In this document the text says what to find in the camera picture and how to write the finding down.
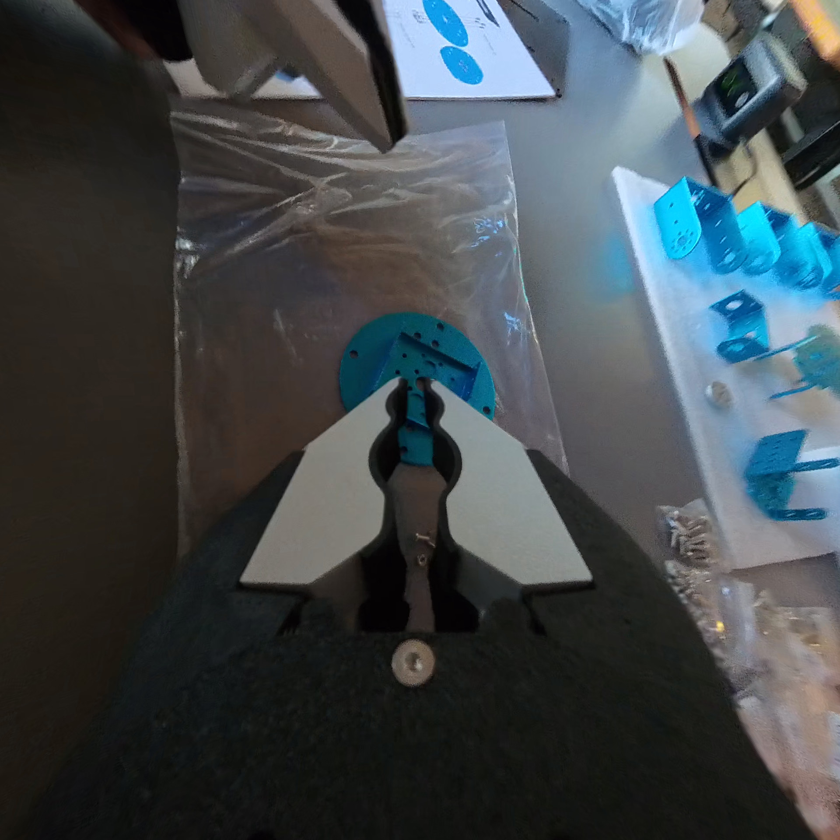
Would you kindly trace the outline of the clear plastic bag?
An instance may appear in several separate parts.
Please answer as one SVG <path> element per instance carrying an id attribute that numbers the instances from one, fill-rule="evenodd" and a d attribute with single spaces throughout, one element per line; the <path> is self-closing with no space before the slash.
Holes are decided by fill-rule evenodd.
<path id="1" fill-rule="evenodd" d="M 568 471 L 501 119 L 385 154 L 219 103 L 184 102 L 171 127 L 180 556 L 345 414 L 341 356 L 389 313 L 464 333 L 488 363 L 497 424 Z"/>

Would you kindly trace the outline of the dark flat board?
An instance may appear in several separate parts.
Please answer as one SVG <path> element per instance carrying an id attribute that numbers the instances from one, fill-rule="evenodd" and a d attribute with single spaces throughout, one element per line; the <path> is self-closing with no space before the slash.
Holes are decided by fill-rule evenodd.
<path id="1" fill-rule="evenodd" d="M 544 1 L 499 1 L 498 4 L 555 97 L 562 98 L 571 45 L 569 21 Z"/>

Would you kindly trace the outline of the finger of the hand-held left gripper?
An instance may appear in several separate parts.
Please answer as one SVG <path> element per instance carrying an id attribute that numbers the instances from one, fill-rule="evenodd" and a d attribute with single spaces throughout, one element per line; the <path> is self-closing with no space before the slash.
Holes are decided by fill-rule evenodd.
<path id="1" fill-rule="evenodd" d="M 177 1 L 192 58 L 166 61 L 184 98 L 249 99 L 278 71 L 277 54 L 248 18 L 250 2 Z"/>
<path id="2" fill-rule="evenodd" d="M 262 3 L 262 33 L 279 58 L 310 82 L 381 152 L 406 136 L 403 89 L 383 2 Z"/>

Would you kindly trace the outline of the white foam sheet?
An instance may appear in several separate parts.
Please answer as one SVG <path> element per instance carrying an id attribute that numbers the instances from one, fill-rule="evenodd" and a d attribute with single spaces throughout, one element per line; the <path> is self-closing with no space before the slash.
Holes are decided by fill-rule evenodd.
<path id="1" fill-rule="evenodd" d="M 700 246 L 685 259 L 670 259 L 654 213 L 666 184 L 621 166 L 613 169 L 612 183 L 685 418 L 703 497 L 732 564 L 748 569 L 838 554 L 838 468 L 795 476 L 791 507 L 827 509 L 823 521 L 769 520 L 749 497 L 743 476 L 762 437 L 795 429 L 808 432 L 800 460 L 838 457 L 838 397 L 815 388 L 770 400 L 772 394 L 799 383 L 793 353 L 738 364 L 723 361 L 716 348 L 727 337 L 728 327 L 709 310 L 715 301 L 746 290 L 762 302 L 770 349 L 776 350 L 804 338 L 814 324 L 838 333 L 838 302 L 786 289 L 772 274 L 748 276 L 736 271 L 721 276 L 710 268 Z M 705 388 L 714 381 L 725 382 L 731 391 L 727 411 L 706 400 Z"/>

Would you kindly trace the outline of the long blue angled bracket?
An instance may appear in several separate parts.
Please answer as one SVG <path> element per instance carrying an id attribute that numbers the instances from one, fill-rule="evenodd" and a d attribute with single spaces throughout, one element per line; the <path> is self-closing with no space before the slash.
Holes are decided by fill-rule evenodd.
<path id="1" fill-rule="evenodd" d="M 839 397 L 839 335 L 824 324 L 812 325 L 806 336 L 776 350 L 762 353 L 754 361 L 765 361 L 785 352 L 793 353 L 794 366 L 800 380 L 794 388 L 772 394 L 770 400 L 818 389 Z"/>

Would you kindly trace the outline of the small bag of screws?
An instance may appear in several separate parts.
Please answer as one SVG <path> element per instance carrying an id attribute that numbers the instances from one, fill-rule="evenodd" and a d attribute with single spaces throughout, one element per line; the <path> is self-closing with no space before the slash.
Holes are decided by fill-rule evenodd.
<path id="1" fill-rule="evenodd" d="M 702 498 L 681 507 L 657 506 L 655 516 L 661 542 L 672 561 L 707 568 L 721 560 L 715 522 Z"/>
<path id="2" fill-rule="evenodd" d="M 757 638 L 759 591 L 718 565 L 664 563 L 664 576 L 710 649 L 734 650 Z"/>

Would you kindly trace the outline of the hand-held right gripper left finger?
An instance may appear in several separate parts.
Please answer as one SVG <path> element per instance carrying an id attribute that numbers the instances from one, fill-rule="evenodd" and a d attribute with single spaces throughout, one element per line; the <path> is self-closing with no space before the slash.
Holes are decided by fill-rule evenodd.
<path id="1" fill-rule="evenodd" d="M 390 480 L 407 383 L 387 381 L 289 458 L 287 487 L 239 577 L 258 592 L 323 599 L 348 628 L 405 577 Z"/>

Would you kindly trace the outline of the white plastic bag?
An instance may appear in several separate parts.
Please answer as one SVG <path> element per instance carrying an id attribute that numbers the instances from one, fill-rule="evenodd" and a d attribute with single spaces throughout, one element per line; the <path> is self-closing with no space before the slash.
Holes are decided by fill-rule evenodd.
<path id="1" fill-rule="evenodd" d="M 667 56 L 697 33 L 703 1 L 579 1 L 616 41 L 639 56 Z"/>

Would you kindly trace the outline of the grey handheld device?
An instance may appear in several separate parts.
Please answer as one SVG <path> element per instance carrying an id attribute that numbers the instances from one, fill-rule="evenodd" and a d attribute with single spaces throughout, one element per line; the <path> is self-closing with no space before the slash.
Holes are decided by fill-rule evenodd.
<path id="1" fill-rule="evenodd" d="M 791 52 L 760 31 L 693 102 L 700 136 L 730 152 L 794 106 L 807 87 Z"/>

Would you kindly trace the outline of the blue perforated box bracket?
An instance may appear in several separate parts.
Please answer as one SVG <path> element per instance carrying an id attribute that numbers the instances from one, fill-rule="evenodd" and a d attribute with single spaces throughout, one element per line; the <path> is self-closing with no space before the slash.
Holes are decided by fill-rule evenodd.
<path id="1" fill-rule="evenodd" d="M 823 507 L 789 506 L 797 474 L 839 467 L 837 457 L 800 460 L 807 435 L 801 428 L 762 437 L 744 471 L 749 497 L 773 522 L 819 522 L 828 516 Z"/>

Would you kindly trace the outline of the small blue U bracket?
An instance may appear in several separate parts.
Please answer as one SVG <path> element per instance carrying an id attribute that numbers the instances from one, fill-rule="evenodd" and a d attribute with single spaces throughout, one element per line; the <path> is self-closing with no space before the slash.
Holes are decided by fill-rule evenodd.
<path id="1" fill-rule="evenodd" d="M 728 336 L 716 348 L 729 364 L 757 359 L 770 352 L 770 334 L 762 302 L 741 289 L 709 306 L 727 324 Z"/>

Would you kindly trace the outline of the thin brown stick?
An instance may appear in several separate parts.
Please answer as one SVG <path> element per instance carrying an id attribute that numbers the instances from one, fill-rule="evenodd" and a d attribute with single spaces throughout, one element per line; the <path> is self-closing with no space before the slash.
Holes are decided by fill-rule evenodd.
<path id="1" fill-rule="evenodd" d="M 688 100 L 686 91 L 683 87 L 683 83 L 679 77 L 676 65 L 668 57 L 663 58 L 663 62 L 665 65 L 665 70 L 668 74 L 671 87 L 674 90 L 680 109 L 682 111 L 683 118 L 686 123 L 687 130 L 689 132 L 689 136 L 695 147 L 698 159 L 700 160 L 703 170 L 706 173 L 707 180 L 711 186 L 718 187 L 719 183 L 717 174 L 715 173 L 713 163 L 711 162 L 710 157 L 708 155 L 706 145 L 703 142 L 699 121 L 697 119 L 692 105 Z"/>

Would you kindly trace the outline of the blue round metal plate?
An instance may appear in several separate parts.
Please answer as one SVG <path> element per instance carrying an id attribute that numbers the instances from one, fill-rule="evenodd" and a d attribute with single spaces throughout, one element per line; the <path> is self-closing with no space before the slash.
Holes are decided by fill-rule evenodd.
<path id="1" fill-rule="evenodd" d="M 470 349 L 479 355 L 484 365 L 479 373 L 476 389 L 467 402 L 461 399 L 484 417 L 490 420 L 494 418 L 496 388 L 490 368 L 476 346 L 454 326 L 432 316 L 412 311 L 392 313 L 377 318 L 364 325 L 352 337 L 343 353 L 339 368 L 340 397 L 346 411 L 354 410 L 357 405 L 382 387 L 372 389 L 373 379 L 385 351 L 401 331 L 414 333 L 424 340 L 443 339 L 444 345 L 449 349 L 460 347 L 464 350 Z M 428 467 L 433 464 L 434 437 L 427 421 L 424 392 L 417 385 L 418 380 L 411 385 L 405 380 L 407 383 L 406 420 L 398 431 L 397 439 L 404 464 Z"/>

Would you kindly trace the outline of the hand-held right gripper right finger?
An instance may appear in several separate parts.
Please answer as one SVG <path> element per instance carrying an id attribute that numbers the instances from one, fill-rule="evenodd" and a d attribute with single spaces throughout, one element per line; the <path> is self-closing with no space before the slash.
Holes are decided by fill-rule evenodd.
<path id="1" fill-rule="evenodd" d="M 529 450 L 439 381 L 427 382 L 433 464 L 445 487 L 428 579 L 435 629 L 474 632 L 499 600 L 592 587 Z"/>

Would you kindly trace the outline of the printed instruction sheet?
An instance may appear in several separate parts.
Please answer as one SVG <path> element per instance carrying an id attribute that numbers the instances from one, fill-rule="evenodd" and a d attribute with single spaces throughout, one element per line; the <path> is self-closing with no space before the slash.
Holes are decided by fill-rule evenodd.
<path id="1" fill-rule="evenodd" d="M 407 100 L 547 100 L 555 92 L 498 2 L 384 1 Z"/>

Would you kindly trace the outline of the blue U-shaped servo bracket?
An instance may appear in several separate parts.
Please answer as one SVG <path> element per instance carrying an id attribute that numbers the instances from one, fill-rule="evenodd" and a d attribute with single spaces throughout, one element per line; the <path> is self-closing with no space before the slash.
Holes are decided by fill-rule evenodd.
<path id="1" fill-rule="evenodd" d="M 683 177 L 654 203 L 654 215 L 667 257 L 685 259 L 703 245 L 718 274 L 744 266 L 748 247 L 736 208 L 715 186 Z"/>
<path id="2" fill-rule="evenodd" d="M 792 280 L 799 266 L 794 243 L 796 216 L 755 202 L 738 213 L 738 228 L 746 247 L 743 273 L 750 277 L 774 273 L 779 282 Z"/>
<path id="3" fill-rule="evenodd" d="M 775 277 L 783 287 L 838 299 L 838 232 L 819 223 L 787 224 L 780 239 Z"/>

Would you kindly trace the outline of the bag of brass standoffs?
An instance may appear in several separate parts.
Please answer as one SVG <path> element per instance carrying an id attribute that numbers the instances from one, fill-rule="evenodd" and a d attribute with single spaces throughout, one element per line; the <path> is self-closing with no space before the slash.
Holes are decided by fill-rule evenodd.
<path id="1" fill-rule="evenodd" d="M 733 665 L 734 705 L 753 746 L 818 838 L 838 838 L 838 694 L 821 658 Z"/>

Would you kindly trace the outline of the blue square metal bracket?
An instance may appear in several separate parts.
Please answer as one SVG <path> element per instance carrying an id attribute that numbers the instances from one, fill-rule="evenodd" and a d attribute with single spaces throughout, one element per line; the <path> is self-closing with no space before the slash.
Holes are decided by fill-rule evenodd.
<path id="1" fill-rule="evenodd" d="M 425 340 L 401 331 L 385 351 L 372 389 L 396 377 L 410 385 L 426 378 L 441 382 L 467 402 L 473 396 L 483 365 L 480 356 L 470 349 L 449 349 L 443 339 Z"/>

